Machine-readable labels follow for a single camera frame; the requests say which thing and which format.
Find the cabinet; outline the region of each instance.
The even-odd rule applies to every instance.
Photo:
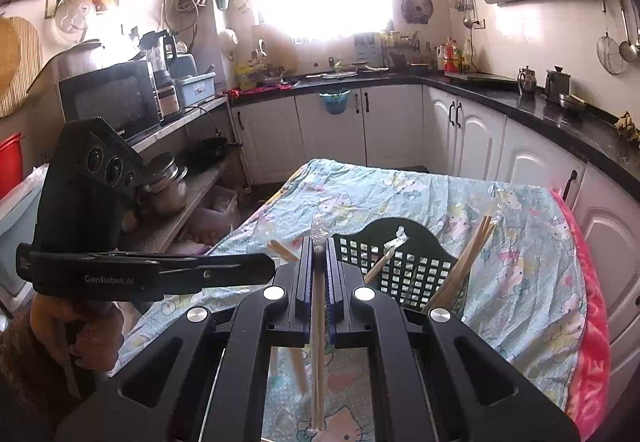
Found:
[[[426,86],[423,108],[427,169],[441,175],[495,180],[506,116]]]
[[[596,266],[615,342],[640,314],[640,206],[590,165],[574,215]]]
[[[294,98],[232,109],[253,184],[283,182],[305,163]]]
[[[432,88],[422,87],[422,108],[424,123],[422,164],[431,173],[450,175],[453,173],[456,149],[456,128],[452,116],[458,98]]]
[[[571,184],[567,205],[572,208],[584,175],[585,163],[529,128],[507,121],[498,180],[530,184],[564,192],[572,171],[577,179]]]
[[[318,94],[296,96],[307,161],[330,158],[347,164],[367,164],[360,90],[352,90],[348,97],[346,110],[332,115]]]
[[[361,89],[367,165],[403,168],[422,164],[422,86]]]
[[[453,175],[495,180],[507,123],[505,115],[459,99],[454,112],[456,147]]]
[[[611,345],[607,408],[615,406],[640,364],[640,315]]]

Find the black countertop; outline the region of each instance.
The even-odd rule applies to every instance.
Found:
[[[281,97],[312,94],[322,90],[353,90],[368,86],[426,85],[492,108],[523,126],[555,142],[585,162],[606,173],[640,202],[640,152],[618,139],[613,128],[615,117],[588,107],[580,118],[567,117],[561,108],[542,96],[521,97],[517,89],[489,88],[478,83],[460,83],[445,76],[417,77],[407,74],[366,74],[341,80],[305,79],[289,90],[240,96],[232,106]]]

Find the metal kettle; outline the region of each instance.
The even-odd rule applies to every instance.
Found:
[[[527,65],[525,68],[521,68],[518,73],[518,88],[521,94],[535,95],[538,89],[538,81],[536,80],[535,71],[529,68]]]
[[[560,103],[560,94],[569,93],[569,80],[571,76],[562,72],[562,67],[554,67],[556,70],[546,71],[545,94],[546,100]]]

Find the pink blanket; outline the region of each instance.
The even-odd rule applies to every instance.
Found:
[[[569,207],[558,194],[552,194],[571,227],[587,294],[584,334],[578,350],[578,363],[569,384],[569,400],[566,406],[567,415],[577,425],[582,440],[586,440],[600,425],[605,414],[610,375],[609,325],[589,246],[584,241]]]

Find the red bucket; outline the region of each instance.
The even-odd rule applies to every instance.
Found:
[[[0,142],[0,199],[22,182],[20,133]]]

